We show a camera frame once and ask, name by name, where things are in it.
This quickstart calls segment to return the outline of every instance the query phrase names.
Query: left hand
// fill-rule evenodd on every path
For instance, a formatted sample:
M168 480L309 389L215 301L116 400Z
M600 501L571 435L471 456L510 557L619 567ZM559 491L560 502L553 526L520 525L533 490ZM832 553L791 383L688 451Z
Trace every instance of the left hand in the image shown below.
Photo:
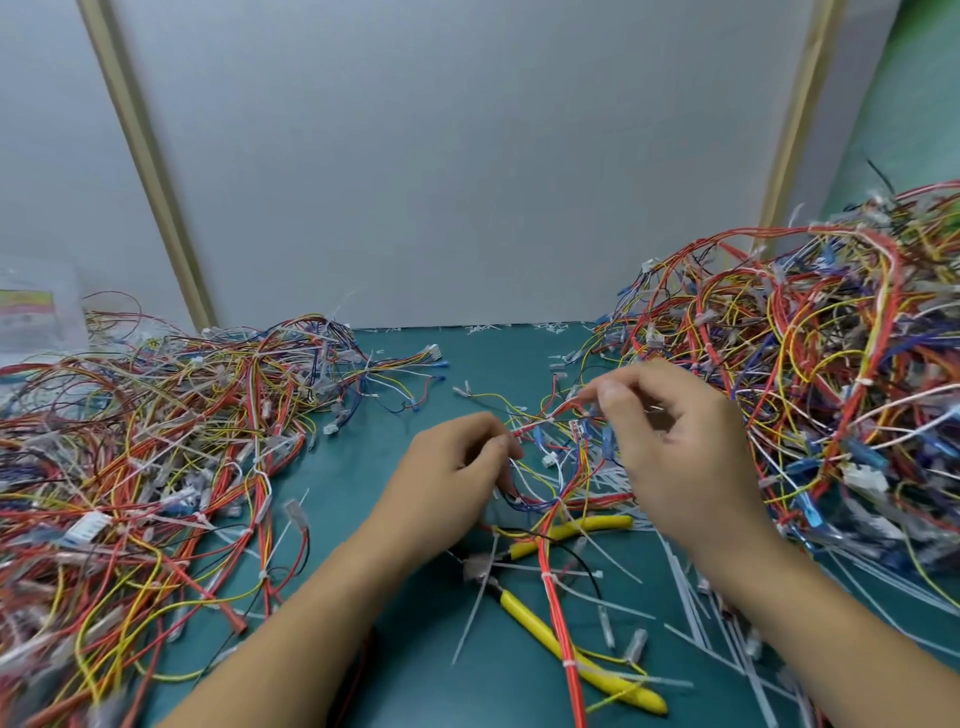
M515 494L510 459L520 443L490 412L440 423L414 437L364 524L413 570L453 546L493 492Z

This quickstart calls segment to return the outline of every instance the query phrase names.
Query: right hand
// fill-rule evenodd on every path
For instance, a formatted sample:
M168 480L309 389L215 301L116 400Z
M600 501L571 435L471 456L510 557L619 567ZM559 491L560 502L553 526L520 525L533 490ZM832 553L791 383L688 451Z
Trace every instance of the right hand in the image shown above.
M673 418L656 432L643 402ZM599 376L578 395L597 401L616 433L636 501L657 529L697 561L770 543L743 418L734 402L662 359Z

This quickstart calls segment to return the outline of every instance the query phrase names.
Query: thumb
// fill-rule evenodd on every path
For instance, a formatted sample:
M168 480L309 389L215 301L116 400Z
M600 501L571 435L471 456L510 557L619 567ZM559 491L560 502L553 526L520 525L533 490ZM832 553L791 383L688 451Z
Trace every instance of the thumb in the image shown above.
M597 401L616 433L624 459L642 462L660 438L643 412L640 397L615 379L605 379L597 385Z
M484 497L490 495L494 484L499 485L501 490L513 490L507 464L513 442L513 435L491 437L484 443L483 449L473 462L461 471L467 476L472 487L483 491Z

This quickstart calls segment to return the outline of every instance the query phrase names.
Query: yellow plier handle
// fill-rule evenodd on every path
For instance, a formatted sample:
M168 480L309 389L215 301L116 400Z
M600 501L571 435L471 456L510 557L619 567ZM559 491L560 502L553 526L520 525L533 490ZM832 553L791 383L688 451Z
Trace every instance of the yellow plier handle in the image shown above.
M561 523L550 528L547 534L553 541L565 541L579 536L584 531L610 531L615 529L633 528L633 516L587 516L567 523ZM521 541L510 546L510 560L516 561L537 551L537 541Z
M630 517L601 516L596 518ZM540 644L553 652L558 660L563 658L560 643L557 642L553 630L506 589L500 593L500 606L507 610L507 614L516 619L530 634L536 637ZM602 669L594 662L591 662L579 652L575 652L575 656L578 663L577 671L580 673L580 677L597 690L605 692L607 695L616 695L617 700L645 710L648 713L653 713L657 716L666 715L666 701L655 692L636 685L636 683L624 680L623 678L601 674Z

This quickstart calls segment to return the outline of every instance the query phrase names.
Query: label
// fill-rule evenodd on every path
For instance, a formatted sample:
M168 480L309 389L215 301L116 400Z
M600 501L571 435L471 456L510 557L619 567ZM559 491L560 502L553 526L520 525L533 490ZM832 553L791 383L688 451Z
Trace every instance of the label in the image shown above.
M67 545L78 546L93 541L113 519L106 513L90 511L74 523L63 534L62 541Z

